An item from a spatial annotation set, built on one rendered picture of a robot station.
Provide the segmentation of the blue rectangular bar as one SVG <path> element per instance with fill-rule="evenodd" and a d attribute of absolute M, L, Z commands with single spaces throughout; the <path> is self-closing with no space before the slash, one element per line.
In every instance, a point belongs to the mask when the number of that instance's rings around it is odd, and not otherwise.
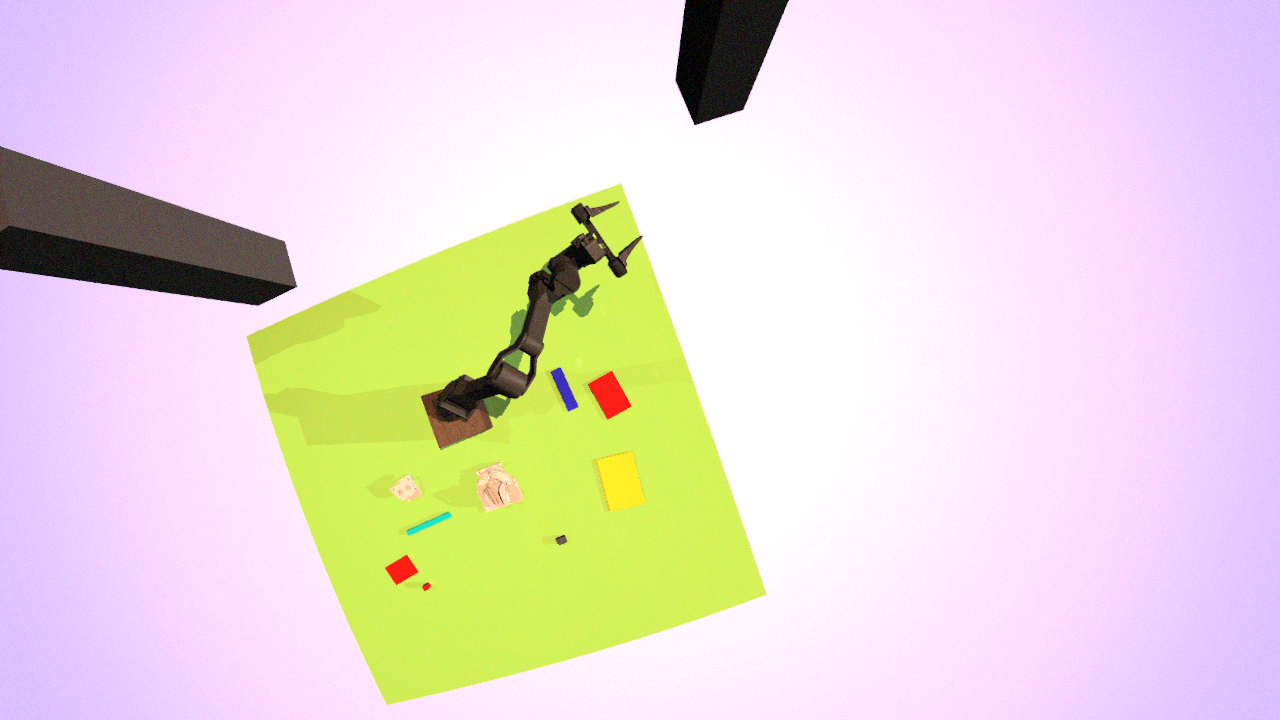
<path fill-rule="evenodd" d="M 564 374 L 563 374 L 561 366 L 558 369 L 550 372 L 550 373 L 552 373 L 552 375 L 556 379 L 556 384 L 561 389 L 561 395 L 564 398 L 564 404 L 568 407 L 568 410 L 571 411 L 571 410 L 579 407 L 579 405 L 576 404 L 576 401 L 573 398 L 573 395 L 572 395 L 572 392 L 570 389 L 570 386 L 568 386 L 568 383 L 567 383 L 567 380 L 564 378 Z"/>

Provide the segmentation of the teal rectangular block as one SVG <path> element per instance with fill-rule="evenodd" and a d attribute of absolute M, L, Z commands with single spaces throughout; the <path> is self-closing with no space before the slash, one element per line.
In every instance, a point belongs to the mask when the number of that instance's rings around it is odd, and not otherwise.
<path fill-rule="evenodd" d="M 422 529 L 425 529 L 428 527 L 433 527 L 433 524 L 443 521 L 443 520 L 445 520 L 448 518 L 452 518 L 451 512 L 444 512 L 442 516 L 433 518 L 431 520 L 428 520 L 428 521 L 420 524 L 419 527 L 412 527 L 412 528 L 410 528 L 410 530 L 406 530 L 406 532 L 407 532 L 408 536 L 412 536 L 417 530 L 422 530 Z"/>

